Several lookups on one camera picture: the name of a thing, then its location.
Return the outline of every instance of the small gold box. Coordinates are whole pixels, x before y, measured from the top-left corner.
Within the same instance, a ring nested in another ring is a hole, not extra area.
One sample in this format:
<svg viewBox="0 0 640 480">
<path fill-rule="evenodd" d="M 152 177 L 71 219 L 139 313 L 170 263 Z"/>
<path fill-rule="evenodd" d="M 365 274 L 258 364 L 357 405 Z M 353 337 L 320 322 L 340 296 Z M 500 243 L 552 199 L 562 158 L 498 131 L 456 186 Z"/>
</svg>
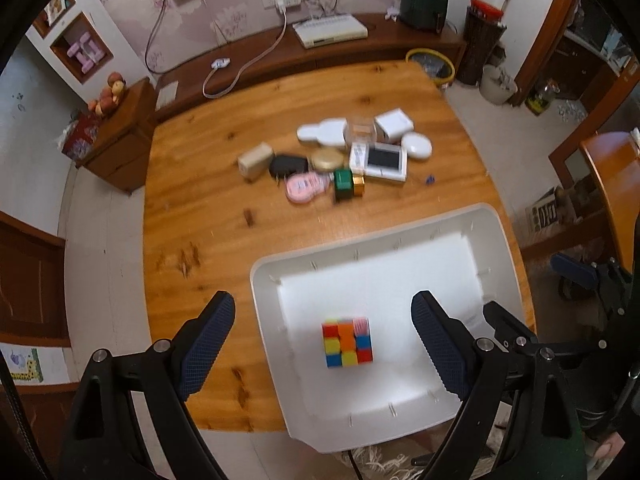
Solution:
<svg viewBox="0 0 640 480">
<path fill-rule="evenodd" d="M 354 196 L 363 196 L 364 195 L 364 175 L 353 175 L 353 195 Z"/>
</svg>

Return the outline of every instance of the metal screw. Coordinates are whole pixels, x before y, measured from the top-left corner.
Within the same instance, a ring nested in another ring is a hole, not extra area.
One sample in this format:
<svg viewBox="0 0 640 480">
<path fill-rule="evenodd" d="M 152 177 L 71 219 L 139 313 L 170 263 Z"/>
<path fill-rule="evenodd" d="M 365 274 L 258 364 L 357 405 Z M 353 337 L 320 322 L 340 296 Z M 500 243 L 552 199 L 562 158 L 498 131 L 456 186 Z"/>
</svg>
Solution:
<svg viewBox="0 0 640 480">
<path fill-rule="evenodd" d="M 490 352 L 495 347 L 494 342 L 485 337 L 481 337 L 480 339 L 478 339 L 478 341 L 476 341 L 476 344 L 478 345 L 478 348 L 483 352 Z"/>
<path fill-rule="evenodd" d="M 160 339 L 154 343 L 154 350 L 161 354 L 171 348 L 171 341 L 168 339 Z"/>
<path fill-rule="evenodd" d="M 108 355 L 109 353 L 104 348 L 101 348 L 100 350 L 96 350 L 94 352 L 94 361 L 97 363 L 101 363 L 108 357 Z"/>
<path fill-rule="evenodd" d="M 540 357 L 546 359 L 547 361 L 551 361 L 551 359 L 556 357 L 556 354 L 554 354 L 554 351 L 551 348 L 545 346 L 544 348 L 540 349 Z"/>
</svg>

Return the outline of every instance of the green box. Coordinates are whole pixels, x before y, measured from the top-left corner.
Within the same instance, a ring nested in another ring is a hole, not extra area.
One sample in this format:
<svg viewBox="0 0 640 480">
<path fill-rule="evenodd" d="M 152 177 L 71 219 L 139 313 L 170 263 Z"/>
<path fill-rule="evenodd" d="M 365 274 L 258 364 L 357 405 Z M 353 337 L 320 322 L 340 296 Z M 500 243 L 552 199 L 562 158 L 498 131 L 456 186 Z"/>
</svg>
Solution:
<svg viewBox="0 0 640 480">
<path fill-rule="evenodd" d="M 334 171 L 334 193 L 337 202 L 353 197 L 353 173 L 351 170 Z"/>
</svg>

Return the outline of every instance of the black air fryer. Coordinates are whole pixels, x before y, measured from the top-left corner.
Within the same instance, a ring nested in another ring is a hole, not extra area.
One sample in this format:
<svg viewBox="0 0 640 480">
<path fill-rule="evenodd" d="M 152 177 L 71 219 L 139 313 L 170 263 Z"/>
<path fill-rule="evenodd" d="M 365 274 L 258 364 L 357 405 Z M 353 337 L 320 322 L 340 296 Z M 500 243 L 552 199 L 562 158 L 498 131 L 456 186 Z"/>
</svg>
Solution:
<svg viewBox="0 0 640 480">
<path fill-rule="evenodd" d="M 400 20 L 418 30 L 442 32 L 449 0 L 400 0 Z"/>
</svg>

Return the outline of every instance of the blue textured gripper pad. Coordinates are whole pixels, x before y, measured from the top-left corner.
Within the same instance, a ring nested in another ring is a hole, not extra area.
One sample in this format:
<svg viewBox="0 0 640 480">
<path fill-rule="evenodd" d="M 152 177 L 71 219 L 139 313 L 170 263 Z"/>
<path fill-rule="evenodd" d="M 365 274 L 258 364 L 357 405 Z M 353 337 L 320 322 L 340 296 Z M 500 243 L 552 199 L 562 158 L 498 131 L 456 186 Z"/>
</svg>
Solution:
<svg viewBox="0 0 640 480">
<path fill-rule="evenodd" d="M 587 290 L 598 287 L 598 273 L 590 265 L 578 262 L 566 254 L 557 253 L 549 260 L 551 269 L 560 276 L 577 283 Z"/>
<path fill-rule="evenodd" d="M 444 387 L 460 400 L 466 399 L 471 386 L 467 381 L 465 359 L 423 293 L 416 294 L 411 302 L 411 319 Z"/>
<path fill-rule="evenodd" d="M 234 298 L 226 294 L 182 359 L 177 387 L 180 400 L 185 401 L 191 394 L 200 391 L 235 318 Z"/>
</svg>

